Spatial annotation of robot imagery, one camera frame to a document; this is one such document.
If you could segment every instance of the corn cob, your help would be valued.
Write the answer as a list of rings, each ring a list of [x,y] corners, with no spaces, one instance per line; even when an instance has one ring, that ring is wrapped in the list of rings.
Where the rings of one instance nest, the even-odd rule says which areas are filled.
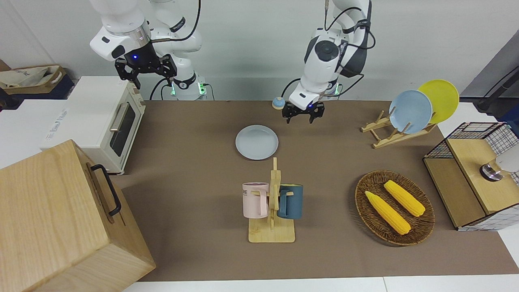
[[[425,207],[396,182],[388,180],[384,188],[413,216],[419,217],[424,214]]]
[[[367,199],[375,210],[382,216],[382,218],[395,229],[400,235],[407,234],[411,230],[411,225],[405,221],[400,214],[397,213],[391,206],[381,197],[372,192],[365,191]]]

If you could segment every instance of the brown table mat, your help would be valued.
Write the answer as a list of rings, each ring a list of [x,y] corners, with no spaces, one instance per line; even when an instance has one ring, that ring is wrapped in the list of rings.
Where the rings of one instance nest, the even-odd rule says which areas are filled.
[[[442,140],[438,129],[375,150],[359,128],[388,102],[325,105],[312,125],[304,115],[287,125],[266,101],[148,102],[127,174],[113,178],[157,263],[142,281],[519,273],[497,232],[454,230],[421,160]],[[295,243],[247,241],[241,184],[269,181],[272,167],[235,148],[236,134],[253,124],[278,135],[282,182],[304,185]],[[355,186],[378,169],[407,176],[429,196],[436,225],[423,243],[386,246],[358,217]]]

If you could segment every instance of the mug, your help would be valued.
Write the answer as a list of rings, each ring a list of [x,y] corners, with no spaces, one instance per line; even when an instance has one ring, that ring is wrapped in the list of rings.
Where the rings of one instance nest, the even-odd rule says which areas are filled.
[[[243,216],[258,219],[268,215],[267,193],[269,184],[266,182],[246,182],[243,188]]]
[[[303,215],[303,186],[282,183],[279,188],[279,218],[299,219]]]

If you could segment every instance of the pink mug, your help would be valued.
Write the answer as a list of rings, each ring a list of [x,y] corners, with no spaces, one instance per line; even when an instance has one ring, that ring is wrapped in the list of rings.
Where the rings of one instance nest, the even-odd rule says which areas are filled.
[[[266,182],[246,182],[243,188],[243,215],[247,218],[265,218],[268,212]]]

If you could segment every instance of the wooden crate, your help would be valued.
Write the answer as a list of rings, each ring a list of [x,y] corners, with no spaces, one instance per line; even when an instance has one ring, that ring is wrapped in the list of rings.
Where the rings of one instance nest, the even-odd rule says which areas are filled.
[[[122,291],[155,263],[121,190],[69,140],[0,169],[0,290]]]
[[[496,157],[484,139],[447,139],[454,158],[424,158],[454,227],[468,226],[519,204],[519,187],[507,176],[484,179],[479,168]]]

